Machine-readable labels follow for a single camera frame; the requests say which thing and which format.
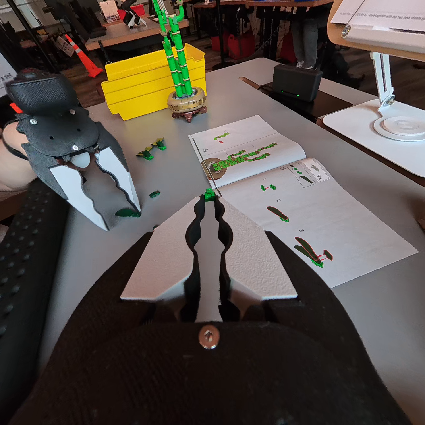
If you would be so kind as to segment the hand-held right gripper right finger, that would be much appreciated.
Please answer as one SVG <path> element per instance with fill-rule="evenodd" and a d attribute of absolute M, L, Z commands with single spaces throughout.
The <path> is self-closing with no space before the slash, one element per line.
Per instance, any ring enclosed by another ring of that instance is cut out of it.
<path fill-rule="evenodd" d="M 223 321 L 239 321 L 247 310 L 270 300 L 298 294 L 266 232 L 223 197 L 214 201 L 224 246 L 220 256 L 220 305 Z"/>

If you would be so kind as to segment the black framed printed sign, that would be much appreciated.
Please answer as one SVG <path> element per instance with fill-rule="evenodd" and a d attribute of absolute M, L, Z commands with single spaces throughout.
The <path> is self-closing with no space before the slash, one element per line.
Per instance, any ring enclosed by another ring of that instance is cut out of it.
<path fill-rule="evenodd" d="M 0 53 L 0 97 L 7 95 L 6 83 L 13 80 L 17 76 L 17 72 L 8 60 Z"/>

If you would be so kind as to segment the wooden board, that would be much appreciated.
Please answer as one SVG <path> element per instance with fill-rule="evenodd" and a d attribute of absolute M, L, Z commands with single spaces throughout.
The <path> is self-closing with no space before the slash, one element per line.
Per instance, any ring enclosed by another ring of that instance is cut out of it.
<path fill-rule="evenodd" d="M 333 43 L 371 54 L 425 61 L 425 31 L 332 23 L 331 20 L 341 3 L 342 1 L 334 1 L 328 18 L 327 34 Z"/>

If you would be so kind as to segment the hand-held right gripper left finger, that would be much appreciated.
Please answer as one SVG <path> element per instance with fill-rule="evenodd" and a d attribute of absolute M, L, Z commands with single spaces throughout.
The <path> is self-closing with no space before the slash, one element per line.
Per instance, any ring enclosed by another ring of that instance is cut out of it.
<path fill-rule="evenodd" d="M 201 280 L 195 245 L 205 196 L 197 196 L 153 232 L 120 299 L 165 304 L 183 322 L 197 318 Z"/>

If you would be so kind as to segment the person's left forearm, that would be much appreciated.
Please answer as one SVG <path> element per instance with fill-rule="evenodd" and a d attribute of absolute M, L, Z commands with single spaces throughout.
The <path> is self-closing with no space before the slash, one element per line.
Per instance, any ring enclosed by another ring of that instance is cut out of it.
<path fill-rule="evenodd" d="M 17 157 L 8 150 L 8 146 L 25 155 L 22 144 L 28 140 L 17 131 L 18 122 L 10 122 L 3 129 L 0 142 L 0 191 L 18 192 L 27 189 L 37 176 L 29 161 Z"/>

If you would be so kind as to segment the printed instruction sheet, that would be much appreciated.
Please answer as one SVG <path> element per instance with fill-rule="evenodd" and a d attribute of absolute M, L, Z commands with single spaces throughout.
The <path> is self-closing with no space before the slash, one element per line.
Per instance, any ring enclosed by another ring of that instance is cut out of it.
<path fill-rule="evenodd" d="M 343 0 L 332 23 L 425 30 L 423 0 Z"/>

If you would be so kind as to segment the lego instruction booklet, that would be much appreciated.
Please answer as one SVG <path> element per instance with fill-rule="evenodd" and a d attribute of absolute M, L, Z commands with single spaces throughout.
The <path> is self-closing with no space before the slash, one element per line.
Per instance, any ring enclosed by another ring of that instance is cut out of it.
<path fill-rule="evenodd" d="M 259 115 L 188 138 L 212 189 L 331 288 L 418 252 Z"/>

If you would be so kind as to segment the black perforated chair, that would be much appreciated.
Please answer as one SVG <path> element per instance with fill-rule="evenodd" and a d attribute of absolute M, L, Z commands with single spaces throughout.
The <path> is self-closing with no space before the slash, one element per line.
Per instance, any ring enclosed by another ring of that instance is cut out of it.
<path fill-rule="evenodd" d="M 17 410 L 36 378 L 68 210 L 67 201 L 36 179 L 1 243 L 1 423 Z"/>

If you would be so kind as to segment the wooden background table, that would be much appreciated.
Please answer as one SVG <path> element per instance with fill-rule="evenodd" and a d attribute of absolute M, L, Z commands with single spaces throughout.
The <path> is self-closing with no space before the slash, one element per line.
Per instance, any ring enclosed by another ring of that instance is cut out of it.
<path fill-rule="evenodd" d="M 115 22 L 106 25 L 106 34 L 101 37 L 90 38 L 85 42 L 88 51 L 100 49 L 99 42 L 103 47 L 118 46 L 124 43 L 147 40 L 149 37 L 160 36 L 160 25 L 153 20 L 151 16 L 145 15 L 141 17 L 144 23 L 129 28 L 124 22 Z"/>

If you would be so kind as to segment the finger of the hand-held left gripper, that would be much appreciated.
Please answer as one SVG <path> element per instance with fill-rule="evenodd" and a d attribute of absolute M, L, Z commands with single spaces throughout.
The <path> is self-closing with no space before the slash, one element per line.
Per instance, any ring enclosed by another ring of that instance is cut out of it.
<path fill-rule="evenodd" d="M 93 200 L 85 194 L 82 187 L 82 175 L 79 171 L 59 165 L 50 168 L 50 172 L 64 192 L 68 203 L 96 226 L 109 231 L 102 215 L 95 209 Z"/>
<path fill-rule="evenodd" d="M 96 164 L 102 172 L 109 174 L 136 214 L 141 213 L 141 206 L 135 186 L 120 146 L 107 146 L 94 154 Z"/>

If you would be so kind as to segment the black white toy figure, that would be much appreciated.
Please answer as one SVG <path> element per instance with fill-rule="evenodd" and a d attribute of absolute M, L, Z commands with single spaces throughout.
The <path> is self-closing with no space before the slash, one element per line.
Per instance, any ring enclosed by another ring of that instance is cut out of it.
<path fill-rule="evenodd" d="M 130 29 L 133 29 L 135 26 L 140 26 L 140 24 L 147 26 L 146 22 L 131 8 L 134 3 L 136 3 L 136 0 L 126 0 L 121 3 L 120 8 L 125 12 L 125 17 L 123 19 L 124 24 Z"/>

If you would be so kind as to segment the yellow plastic bin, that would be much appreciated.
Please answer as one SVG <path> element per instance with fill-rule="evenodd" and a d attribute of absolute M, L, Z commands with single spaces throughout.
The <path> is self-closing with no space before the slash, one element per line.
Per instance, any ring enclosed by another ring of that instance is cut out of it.
<path fill-rule="evenodd" d="M 184 51 L 192 86 L 206 94 L 205 53 L 188 43 Z M 105 70 L 108 80 L 102 89 L 112 114 L 130 120 L 168 108 L 175 89 L 164 50 L 107 64 Z"/>

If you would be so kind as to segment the white tablet stand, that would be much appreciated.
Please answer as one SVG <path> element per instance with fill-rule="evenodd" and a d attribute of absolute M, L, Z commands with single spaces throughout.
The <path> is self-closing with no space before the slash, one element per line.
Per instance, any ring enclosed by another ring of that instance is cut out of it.
<path fill-rule="evenodd" d="M 378 99 L 327 114 L 328 128 L 353 140 L 391 163 L 425 175 L 425 112 L 396 101 L 387 55 L 371 54 Z"/>

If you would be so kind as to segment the green lego bamboo model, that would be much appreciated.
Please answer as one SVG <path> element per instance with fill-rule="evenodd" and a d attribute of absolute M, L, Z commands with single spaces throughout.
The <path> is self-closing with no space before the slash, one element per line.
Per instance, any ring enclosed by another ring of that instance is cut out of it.
<path fill-rule="evenodd" d="M 187 58 L 181 37 L 179 23 L 184 19 L 183 1 L 176 1 L 178 14 L 168 14 L 162 0 L 153 0 L 158 17 L 162 45 L 174 84 L 174 91 L 168 96 L 167 105 L 174 119 L 184 117 L 188 123 L 197 114 L 207 112 L 205 91 L 192 86 Z"/>

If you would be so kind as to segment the black charger box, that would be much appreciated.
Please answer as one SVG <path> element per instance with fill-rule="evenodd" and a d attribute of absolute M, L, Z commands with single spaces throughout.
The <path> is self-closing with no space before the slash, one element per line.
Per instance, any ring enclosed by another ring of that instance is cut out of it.
<path fill-rule="evenodd" d="M 278 64 L 274 67 L 272 91 L 279 95 L 312 102 L 316 99 L 323 72 Z"/>

